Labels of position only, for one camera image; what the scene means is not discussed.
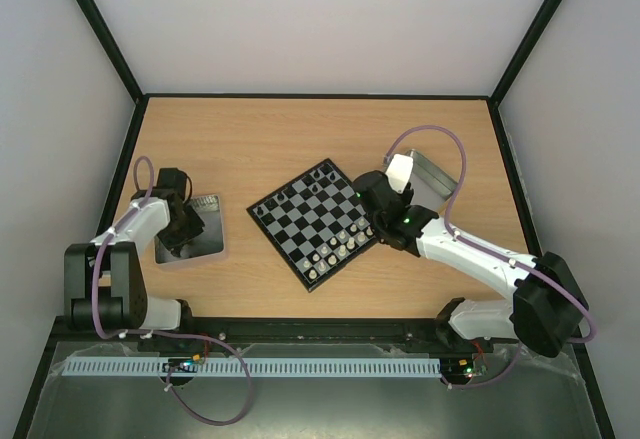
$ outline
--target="gray floor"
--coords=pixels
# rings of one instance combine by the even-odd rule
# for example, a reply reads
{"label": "gray floor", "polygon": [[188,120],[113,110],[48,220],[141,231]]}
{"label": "gray floor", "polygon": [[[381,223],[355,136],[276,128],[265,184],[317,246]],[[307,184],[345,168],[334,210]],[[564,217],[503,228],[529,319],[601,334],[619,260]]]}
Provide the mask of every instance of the gray floor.
{"label": "gray floor", "polygon": [[[492,370],[503,365],[490,361]],[[435,379],[256,379],[249,416],[223,428],[187,416],[158,378],[52,374],[29,437],[599,437],[584,385],[549,366],[523,360],[503,382],[469,391],[448,391]],[[225,419],[245,391],[243,379],[196,378],[181,392],[199,413]]]}

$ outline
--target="white backdrop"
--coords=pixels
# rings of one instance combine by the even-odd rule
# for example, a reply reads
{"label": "white backdrop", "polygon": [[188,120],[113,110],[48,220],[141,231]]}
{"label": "white backdrop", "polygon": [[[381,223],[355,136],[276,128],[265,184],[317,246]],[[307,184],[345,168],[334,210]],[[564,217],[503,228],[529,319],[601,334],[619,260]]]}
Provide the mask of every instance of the white backdrop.
{"label": "white backdrop", "polygon": [[144,92],[489,94],[543,0],[96,0]]}
{"label": "white backdrop", "polygon": [[0,438],[53,319],[63,257],[90,240],[133,102],[74,0],[0,0]]}
{"label": "white backdrop", "polygon": [[600,326],[587,347],[620,438],[640,428],[639,9],[565,0],[501,108],[542,245],[567,259]]}

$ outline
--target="black frame bar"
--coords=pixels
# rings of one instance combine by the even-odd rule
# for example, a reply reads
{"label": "black frame bar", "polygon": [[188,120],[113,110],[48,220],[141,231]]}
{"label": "black frame bar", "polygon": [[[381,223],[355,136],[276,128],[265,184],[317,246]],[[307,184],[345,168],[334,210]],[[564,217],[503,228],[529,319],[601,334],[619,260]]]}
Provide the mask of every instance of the black frame bar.
{"label": "black frame bar", "polygon": [[[277,98],[277,99],[391,99],[391,100],[482,100],[485,101],[489,109],[491,121],[498,141],[500,153],[504,163],[509,185],[514,198],[514,203],[518,211],[518,217],[522,226],[523,234],[527,244],[529,252],[535,255],[540,255],[542,249],[535,232],[533,220],[531,218],[531,212],[529,210],[522,184],[515,166],[513,154],[507,136],[504,130],[504,124],[500,117],[499,106],[513,82],[515,81],[518,73],[524,66],[527,58],[533,51],[538,40],[542,36],[545,28],[553,17],[555,11],[559,7],[562,0],[544,0],[538,13],[536,14],[532,24],[530,25],[527,33],[522,39],[519,47],[517,48],[513,58],[511,59],[507,69],[505,70],[502,78],[500,79],[496,89],[491,97],[484,95],[467,95],[467,96],[424,96],[424,95],[369,95],[369,94],[143,94],[142,90],[138,86],[133,73],[127,65],[124,56],[122,55],[113,35],[109,31],[106,22],[104,21],[102,14],[100,13],[94,0],[76,0],[84,13],[87,21],[93,28],[98,40],[102,44],[105,52],[115,67],[118,75],[120,76],[123,84],[129,91],[131,98],[136,103],[136,108],[131,119],[131,124],[127,132],[125,142],[120,154],[118,164],[114,173],[111,186],[109,188],[109,194],[103,209],[100,223],[98,225],[98,233],[106,230],[107,227],[113,222],[115,218],[115,212],[117,204],[119,202],[120,195],[124,186],[124,182],[127,176],[127,171],[133,157],[133,151],[137,142],[138,134],[140,132],[142,121],[146,108],[151,97],[208,97],[208,98]],[[278,337],[289,341],[292,334],[295,337],[304,336],[306,333],[311,337],[318,337],[318,334],[322,331],[331,331],[334,327],[341,328],[341,330],[353,329],[355,332],[351,334],[350,340],[356,340],[358,334],[365,333],[371,334],[368,339],[362,336],[364,339],[371,341],[371,337],[375,336],[374,331],[380,332],[380,329],[386,330],[387,335],[378,337],[381,342],[387,342],[391,340],[396,344],[402,344],[403,347],[409,346],[411,349],[417,346],[420,351],[431,350],[436,355],[446,357],[448,354],[451,357],[455,357],[460,354],[467,354],[467,350],[454,350],[443,351],[436,350],[437,347],[433,344],[429,346],[420,346],[418,343],[411,343],[407,338],[407,334],[413,334],[414,331],[425,328],[429,330],[432,320],[376,320],[376,319],[364,319],[364,320],[339,320],[339,319],[302,319],[302,320],[287,320],[287,319],[250,319],[250,318],[194,318],[196,326],[203,331],[208,331],[214,334],[219,329],[226,329],[227,331],[234,331],[232,337],[238,334],[239,338],[244,338],[246,341],[259,341],[260,339],[273,342]],[[36,371],[32,387],[29,391],[27,400],[25,402],[22,415],[16,427],[14,439],[26,438],[33,414],[37,407],[40,391],[44,386],[49,366],[53,359],[55,347],[58,342],[61,341],[95,341],[96,337],[91,333],[77,333],[66,330],[62,319],[56,319],[52,328],[51,335],[47,341],[47,345],[43,352],[40,364]],[[591,366],[591,361],[587,354],[587,350],[584,345],[574,345],[574,351],[577,357],[578,366],[581,374],[585,379],[587,392],[591,400],[593,411],[596,417],[598,427],[600,429],[601,436],[606,439],[613,439],[615,437],[609,416],[606,411],[606,407],[602,400],[600,390]]]}

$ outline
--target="black metal frame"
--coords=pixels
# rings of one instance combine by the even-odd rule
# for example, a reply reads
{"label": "black metal frame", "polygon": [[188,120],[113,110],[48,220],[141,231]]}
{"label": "black metal frame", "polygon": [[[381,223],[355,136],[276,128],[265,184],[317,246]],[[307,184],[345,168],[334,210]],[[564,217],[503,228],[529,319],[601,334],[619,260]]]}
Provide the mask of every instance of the black metal frame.
{"label": "black metal frame", "polygon": [[[525,64],[527,58],[540,39],[547,24],[553,17],[562,0],[544,0],[531,26],[525,34],[522,42],[511,59],[507,69],[500,79],[491,97],[477,96],[423,96],[423,95],[367,95],[367,94],[144,94],[138,86],[133,73],[129,69],[115,39],[111,35],[97,5],[93,0],[76,0],[89,21],[96,36],[103,45],[114,68],[129,91],[136,107],[127,132],[124,146],[118,160],[116,171],[109,189],[109,194],[104,206],[98,233],[106,230],[114,220],[116,207],[124,186],[125,178],[138,134],[146,112],[147,104],[152,97],[212,97],[212,98],[278,98],[278,99],[402,99],[402,100],[483,100],[486,101],[498,146],[504,162],[505,171],[511,186],[518,217],[522,225],[523,234],[529,252],[540,255],[542,249],[535,232],[531,213],[522,189],[522,184],[515,166],[513,154],[507,141],[499,106],[506,96],[509,88],[516,79],[518,73]],[[221,318],[194,318],[195,327],[209,334],[225,334],[234,343],[264,342],[273,343],[291,342],[291,340],[305,340],[311,342],[325,342],[343,340],[349,342],[364,342],[378,344],[394,344],[412,352],[430,352],[436,357],[457,357],[469,354],[470,351],[462,346],[454,350],[444,350],[441,346],[429,341],[416,341],[413,338],[420,337],[424,331],[430,331],[433,320],[407,319],[407,320],[376,320],[376,319],[221,319]],[[336,336],[336,330],[342,335]],[[53,353],[58,342],[61,341],[95,341],[96,337],[91,333],[77,333],[66,329],[61,318],[56,319],[49,340],[43,352],[40,364],[29,391],[22,415],[16,428],[14,439],[26,438],[31,420],[35,412],[40,391],[44,385]],[[175,352],[173,346],[155,342],[147,342],[146,347],[155,347],[161,353]],[[176,346],[188,347],[185,344]],[[609,420],[598,384],[584,345],[574,345],[578,365],[585,379],[587,392],[591,400],[596,421],[603,438],[614,438],[613,428]]]}

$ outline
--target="gray wall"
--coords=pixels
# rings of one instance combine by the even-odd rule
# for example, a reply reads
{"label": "gray wall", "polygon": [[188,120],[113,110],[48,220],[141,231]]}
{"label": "gray wall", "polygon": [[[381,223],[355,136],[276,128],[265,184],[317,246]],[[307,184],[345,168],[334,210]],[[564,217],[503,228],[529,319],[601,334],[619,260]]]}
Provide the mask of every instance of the gray wall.
{"label": "gray wall", "polygon": [[600,326],[588,346],[620,438],[640,374],[640,0],[565,0],[501,108],[545,249]]}
{"label": "gray wall", "polygon": [[148,92],[489,94],[542,0],[96,0]]}
{"label": "gray wall", "polygon": [[91,239],[133,103],[74,0],[0,0],[0,438]]}

